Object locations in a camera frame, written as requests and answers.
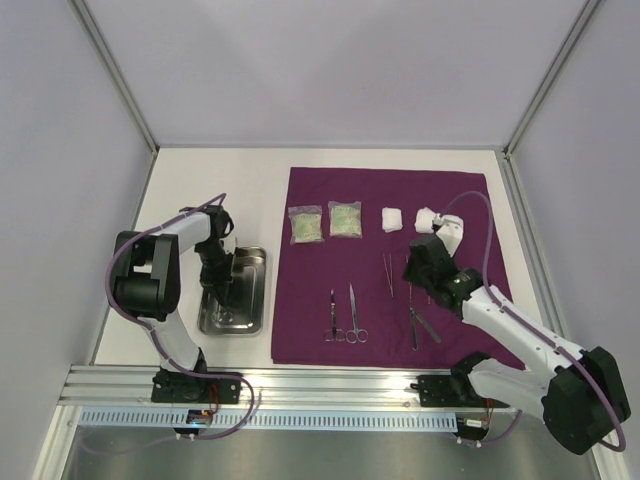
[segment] gauze package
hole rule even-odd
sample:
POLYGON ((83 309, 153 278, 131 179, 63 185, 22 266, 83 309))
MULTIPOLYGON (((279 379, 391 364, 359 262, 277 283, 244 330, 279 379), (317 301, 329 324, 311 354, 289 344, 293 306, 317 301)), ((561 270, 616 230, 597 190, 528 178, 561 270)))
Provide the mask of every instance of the gauze package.
POLYGON ((332 237, 362 238, 362 204, 329 202, 329 234, 332 237))
POLYGON ((289 207, 291 244, 322 242, 322 207, 289 207))

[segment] stainless steel tray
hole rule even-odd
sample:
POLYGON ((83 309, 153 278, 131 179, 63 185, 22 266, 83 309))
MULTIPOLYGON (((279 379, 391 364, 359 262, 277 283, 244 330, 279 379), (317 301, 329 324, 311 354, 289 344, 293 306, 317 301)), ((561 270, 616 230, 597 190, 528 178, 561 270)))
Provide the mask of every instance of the stainless steel tray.
POLYGON ((267 252, 259 247, 236 249, 233 283, 229 294, 241 299, 231 309, 222 308, 213 295, 202 292, 198 328, 206 335, 248 335, 262 328, 267 252))

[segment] forceps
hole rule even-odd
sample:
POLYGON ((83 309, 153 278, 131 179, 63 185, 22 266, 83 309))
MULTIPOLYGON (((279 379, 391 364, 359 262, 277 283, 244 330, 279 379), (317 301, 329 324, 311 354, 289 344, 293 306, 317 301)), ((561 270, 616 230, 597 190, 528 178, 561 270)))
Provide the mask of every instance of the forceps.
POLYGON ((356 313, 356 297, 353 294, 353 285, 349 284, 349 296, 351 297, 351 316, 353 317, 353 330, 347 332, 347 342, 364 343, 369 338, 369 332, 358 326, 358 314, 356 313))
POLYGON ((325 342, 344 342, 345 335, 341 328, 338 328, 338 320, 336 319, 336 297, 331 290, 331 330, 325 330, 325 342))

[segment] purple cable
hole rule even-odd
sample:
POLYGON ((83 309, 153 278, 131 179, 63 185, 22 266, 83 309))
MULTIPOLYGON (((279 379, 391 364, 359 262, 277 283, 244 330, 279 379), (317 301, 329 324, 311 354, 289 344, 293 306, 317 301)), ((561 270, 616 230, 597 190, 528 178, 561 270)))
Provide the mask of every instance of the purple cable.
MULTIPOLYGON (((557 351, 560 355, 562 355, 567 360, 569 360, 569 362, 571 362, 571 364, 576 367, 576 369, 580 372, 580 374, 585 378, 587 383, 589 383, 589 386, 591 386, 593 391, 596 393, 598 399, 600 400, 600 402, 602 402, 602 405, 604 405, 604 408, 607 411, 607 414, 609 415, 609 418, 611 419, 611 422, 618 435, 619 444, 617 446, 611 445, 610 443, 607 443, 604 440, 600 440, 599 443, 602 446, 610 450, 613 450, 614 452, 624 452, 624 450, 627 448, 627 440, 622 430, 622 425, 620 424, 620 421, 618 420, 618 416, 616 415, 615 411, 613 410, 613 407, 611 406, 611 402, 609 402, 609 399, 604 394, 604 392, 602 391, 598 383, 595 381, 593 376, 582 366, 582 364, 576 358, 573 357, 573 355, 571 355, 563 347, 556 345, 556 343, 552 339, 550 339, 545 334, 543 334, 542 332, 538 331, 536 328, 531 326, 529 322, 527 322, 517 312, 509 308, 508 305, 503 305, 500 299, 491 291, 490 285, 489 285, 489 277, 487 273, 489 270, 489 253, 491 252, 491 242, 493 240, 493 212, 491 209, 491 202, 489 201, 489 198, 487 198, 487 196, 484 193, 478 192, 475 190, 462 193, 458 195, 456 198, 454 198, 453 200, 451 200, 451 202, 449 202, 449 205, 447 205, 445 209, 442 211, 441 216, 444 216, 453 207, 453 205, 455 205, 459 200, 468 196, 480 197, 484 201, 485 206, 487 207, 487 216, 488 216, 487 241, 484 249, 484 260, 482 262, 482 282, 484 284, 485 290, 487 291, 487 294, 496 305, 498 305, 502 310, 507 312, 521 326, 523 326, 529 332, 534 334, 536 337, 538 337, 541 341, 549 345, 551 348, 555 349, 555 351, 557 351)), ((483 442, 483 443, 485 445, 489 445, 492 443, 497 443, 500 440, 503 440, 515 429, 516 425, 518 424, 521 418, 521 415, 522 415, 522 411, 518 410, 518 413, 516 414, 516 417, 513 420, 513 423, 503 434, 494 438, 493 440, 488 440, 487 442, 483 442)))
MULTIPOLYGON (((218 439, 218 438, 226 437, 227 435, 231 435, 232 433, 235 433, 238 430, 240 430, 247 423, 247 421, 249 420, 249 416, 253 412, 253 408, 254 408, 254 405, 255 405, 255 393, 253 391, 253 386, 245 378, 238 377, 236 375, 197 373, 197 372, 192 372, 191 370, 187 370, 186 368, 182 367, 181 365, 178 365, 175 362, 175 360, 173 360, 169 356, 169 354, 166 352, 166 350, 164 349, 164 347, 160 343, 160 341, 158 339, 158 336, 156 335, 156 332, 155 332, 153 326, 149 322, 146 322, 144 320, 140 320, 138 318, 133 317, 132 315, 130 315, 127 312, 125 312, 120 307, 120 305, 118 305, 118 302, 116 302, 116 299, 113 296, 113 292, 111 291, 111 275, 113 273, 113 268, 115 267, 115 264, 120 259, 122 254, 124 252, 126 252, 128 249, 130 249, 138 240, 140 240, 141 238, 146 237, 147 235, 151 235, 151 234, 156 233, 156 232, 158 232, 160 230, 163 230, 163 229, 173 225, 174 223, 178 222, 179 220, 182 220, 183 218, 186 218, 186 217, 189 217, 189 216, 193 215, 194 213, 200 212, 200 211, 204 210, 206 207, 208 207, 209 205, 211 205, 211 204, 213 204, 213 203, 215 203, 217 201, 220 202, 219 205, 222 205, 222 202, 224 202, 224 199, 226 198, 226 196, 227 196, 226 193, 221 193, 220 195, 212 198, 211 200, 206 201, 205 203, 203 203, 199 207, 192 208, 191 210, 189 210, 187 212, 183 212, 180 215, 176 215, 171 220, 168 220, 167 222, 163 223, 162 225, 150 228, 148 230, 145 230, 144 232, 140 232, 137 235, 135 235, 134 237, 132 237, 129 240, 127 240, 116 251, 116 253, 113 255, 113 258, 111 259, 111 261, 107 265, 107 271, 105 273, 105 279, 104 279, 104 286, 105 286, 105 291, 106 291, 106 294, 107 294, 107 300, 108 300, 109 305, 111 306, 111 308, 113 308, 116 312, 118 312, 118 314, 120 316, 122 316, 123 318, 129 320, 130 322, 135 323, 136 325, 140 325, 142 328, 146 329, 149 332, 149 334, 151 336, 151 339, 153 341, 153 344, 155 345, 156 349, 158 350, 158 353, 160 354, 160 356, 164 360, 169 362, 169 364, 173 368, 175 368, 179 372, 184 373, 185 375, 188 375, 190 377, 206 378, 206 379, 213 379, 213 380, 220 380, 220 379, 239 380, 249 388, 249 392, 251 393, 251 399, 249 401, 249 408, 247 409, 247 413, 245 414, 245 416, 237 424, 235 424, 231 428, 228 428, 227 430, 224 430, 222 432, 216 433, 214 435, 204 435, 204 436, 193 437, 194 440, 215 440, 215 439, 218 439)), ((158 440, 150 442, 150 443, 148 443, 146 445, 143 445, 141 447, 134 447, 132 449, 123 450, 123 451, 115 452, 115 453, 98 452, 97 450, 90 449, 86 445, 83 445, 83 444, 81 444, 81 445, 86 451, 88 451, 89 453, 93 453, 94 455, 110 456, 110 455, 122 455, 122 454, 130 453, 130 452, 133 452, 133 451, 137 451, 137 450, 142 449, 142 448, 158 445, 160 443, 164 443, 164 442, 166 442, 168 440, 171 440, 173 438, 175 438, 175 437, 160 438, 158 440)))

